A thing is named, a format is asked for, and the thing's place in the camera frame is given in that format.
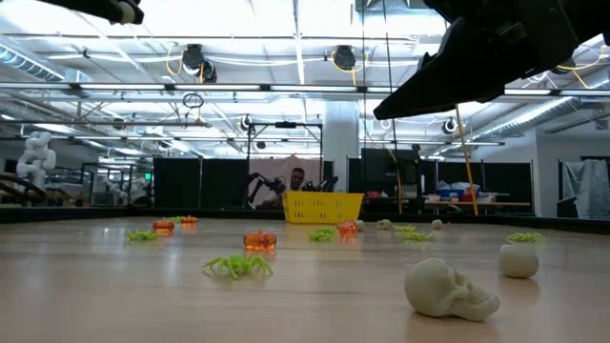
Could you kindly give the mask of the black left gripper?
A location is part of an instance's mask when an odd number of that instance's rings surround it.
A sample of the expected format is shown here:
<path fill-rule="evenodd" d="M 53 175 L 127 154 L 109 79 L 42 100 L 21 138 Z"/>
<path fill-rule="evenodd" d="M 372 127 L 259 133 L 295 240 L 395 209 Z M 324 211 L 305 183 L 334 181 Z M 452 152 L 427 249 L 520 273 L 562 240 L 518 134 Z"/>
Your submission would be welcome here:
<path fill-rule="evenodd" d="M 111 24 L 141 25 L 144 12 L 141 0 L 38 0 L 68 10 L 83 12 L 108 20 Z"/>

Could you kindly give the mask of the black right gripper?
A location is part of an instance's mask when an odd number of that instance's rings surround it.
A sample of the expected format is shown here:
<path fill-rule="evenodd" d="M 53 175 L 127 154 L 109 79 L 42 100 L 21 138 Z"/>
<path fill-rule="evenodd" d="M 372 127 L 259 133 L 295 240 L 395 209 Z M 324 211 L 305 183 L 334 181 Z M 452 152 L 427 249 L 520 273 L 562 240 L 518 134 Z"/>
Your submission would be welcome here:
<path fill-rule="evenodd" d="M 374 109 L 377 119 L 486 102 L 505 85 L 570 59 L 610 30 L 610 0 L 423 0 L 450 23 L 437 53 Z"/>

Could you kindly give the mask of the black room partition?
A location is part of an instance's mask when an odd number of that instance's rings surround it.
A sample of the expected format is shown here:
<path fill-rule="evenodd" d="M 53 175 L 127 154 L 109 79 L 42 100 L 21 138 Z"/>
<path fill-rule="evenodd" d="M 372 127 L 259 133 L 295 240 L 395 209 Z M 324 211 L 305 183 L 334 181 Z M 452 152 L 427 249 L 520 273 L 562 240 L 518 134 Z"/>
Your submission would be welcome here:
<path fill-rule="evenodd" d="M 436 164 L 436 189 L 465 190 L 461 198 L 441 198 L 441 201 L 472 202 L 529 202 L 534 209 L 532 166 L 527 163 L 500 163 L 472 161 L 438 162 Z"/>
<path fill-rule="evenodd" d="M 249 167 L 241 159 L 155 158 L 154 205 L 162 209 L 240 209 Z"/>

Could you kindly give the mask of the black equipment cabinet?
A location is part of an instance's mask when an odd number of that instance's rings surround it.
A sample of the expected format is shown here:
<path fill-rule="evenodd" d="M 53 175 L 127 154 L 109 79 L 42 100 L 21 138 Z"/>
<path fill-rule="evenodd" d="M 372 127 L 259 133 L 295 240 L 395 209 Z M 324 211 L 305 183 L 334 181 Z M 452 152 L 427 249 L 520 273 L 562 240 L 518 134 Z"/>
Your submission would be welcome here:
<path fill-rule="evenodd" d="M 417 212 L 421 205 L 420 157 L 414 150 L 362 148 L 348 162 L 348 191 L 362 193 L 371 212 Z"/>

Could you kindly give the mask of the wooden background work table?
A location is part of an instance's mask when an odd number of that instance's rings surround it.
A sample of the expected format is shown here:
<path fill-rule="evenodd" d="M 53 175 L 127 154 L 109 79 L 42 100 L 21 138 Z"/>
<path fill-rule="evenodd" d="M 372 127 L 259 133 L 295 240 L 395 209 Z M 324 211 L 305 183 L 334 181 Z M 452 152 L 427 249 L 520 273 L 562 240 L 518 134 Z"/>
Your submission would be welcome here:
<path fill-rule="evenodd" d="M 478 211 L 479 215 L 492 213 L 520 213 L 525 215 L 534 214 L 533 206 L 529 202 L 483 202 L 477 204 L 473 202 L 452 202 L 452 201 L 425 201 L 425 210 L 434 212 L 471 212 Z"/>

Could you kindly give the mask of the overhead light bar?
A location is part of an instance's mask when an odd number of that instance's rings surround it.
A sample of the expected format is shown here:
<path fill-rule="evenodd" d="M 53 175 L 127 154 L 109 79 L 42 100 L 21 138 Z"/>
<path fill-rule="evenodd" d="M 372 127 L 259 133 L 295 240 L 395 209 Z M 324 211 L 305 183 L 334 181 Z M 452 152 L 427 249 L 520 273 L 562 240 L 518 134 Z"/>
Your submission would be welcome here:
<path fill-rule="evenodd" d="M 265 91 L 389 94 L 389 87 L 307 86 L 269 84 L 111 84 L 111 83 L 32 83 L 0 82 L 0 90 L 49 91 Z M 506 89 L 508 96 L 610 97 L 610 90 Z"/>

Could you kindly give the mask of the grey cover sheet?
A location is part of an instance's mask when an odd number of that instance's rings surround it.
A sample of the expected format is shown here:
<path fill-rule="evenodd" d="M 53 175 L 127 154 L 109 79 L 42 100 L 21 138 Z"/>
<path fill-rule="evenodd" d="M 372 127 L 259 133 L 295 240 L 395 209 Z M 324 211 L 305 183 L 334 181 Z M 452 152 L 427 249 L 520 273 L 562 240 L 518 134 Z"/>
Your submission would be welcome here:
<path fill-rule="evenodd" d="M 564 162 L 562 198 L 574 200 L 577 218 L 610 220 L 610 167 L 604 160 Z"/>

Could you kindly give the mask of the yellow plastic basket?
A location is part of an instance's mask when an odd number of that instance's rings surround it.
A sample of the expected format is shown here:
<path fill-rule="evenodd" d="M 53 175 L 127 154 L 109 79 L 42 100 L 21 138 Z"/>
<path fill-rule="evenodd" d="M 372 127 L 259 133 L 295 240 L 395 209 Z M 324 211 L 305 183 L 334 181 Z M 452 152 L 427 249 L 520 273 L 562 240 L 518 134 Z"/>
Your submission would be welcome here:
<path fill-rule="evenodd" d="M 338 224 L 358 219 L 362 199 L 362 193 L 287 191 L 282 205 L 291 224 Z"/>

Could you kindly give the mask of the person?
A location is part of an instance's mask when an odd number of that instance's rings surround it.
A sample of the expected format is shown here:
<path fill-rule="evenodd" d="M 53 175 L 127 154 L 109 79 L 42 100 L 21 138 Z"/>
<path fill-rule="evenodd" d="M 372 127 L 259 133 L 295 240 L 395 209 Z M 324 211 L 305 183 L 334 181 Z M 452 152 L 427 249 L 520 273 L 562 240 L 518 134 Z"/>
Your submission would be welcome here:
<path fill-rule="evenodd" d="M 289 184 L 289 191 L 300 191 L 301 190 L 301 186 L 304 182 L 304 178 L 305 178 L 305 171 L 300 168 L 300 167 L 296 167 L 293 168 L 292 172 L 291 172 L 291 178 L 290 178 L 290 184 Z M 282 194 L 283 192 L 280 193 L 274 193 L 272 194 L 265 202 L 264 205 L 270 207 L 271 209 L 280 209 L 282 207 Z"/>

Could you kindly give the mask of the black background rig frame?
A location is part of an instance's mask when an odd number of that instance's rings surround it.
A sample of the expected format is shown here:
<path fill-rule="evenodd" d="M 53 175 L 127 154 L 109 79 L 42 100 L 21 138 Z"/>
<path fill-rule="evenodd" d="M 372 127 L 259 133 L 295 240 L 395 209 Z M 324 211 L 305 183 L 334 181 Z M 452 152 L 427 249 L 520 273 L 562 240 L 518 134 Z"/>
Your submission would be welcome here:
<path fill-rule="evenodd" d="M 252 155 L 252 143 L 257 141 L 257 137 L 264 132 L 267 128 L 274 127 L 276 129 L 298 129 L 304 128 L 306 131 L 311 131 L 311 128 L 319 129 L 319 136 L 315 136 L 311 133 L 311 136 L 317 140 L 319 145 L 318 153 L 318 175 L 317 180 L 322 181 L 324 172 L 323 162 L 323 125 L 322 124 L 307 124 L 307 123 L 296 123 L 291 121 L 280 121 L 274 123 L 250 123 L 247 129 L 247 162 L 251 164 Z M 267 155 L 266 159 L 256 159 L 255 171 L 248 171 L 245 183 L 245 191 L 250 190 L 250 185 L 255 179 L 262 179 L 265 176 L 265 172 L 270 172 L 271 177 L 289 176 L 289 167 L 306 167 L 306 175 L 313 176 L 313 162 L 306 160 L 304 157 L 298 157 L 297 153 L 285 154 L 283 157 L 280 155 Z"/>

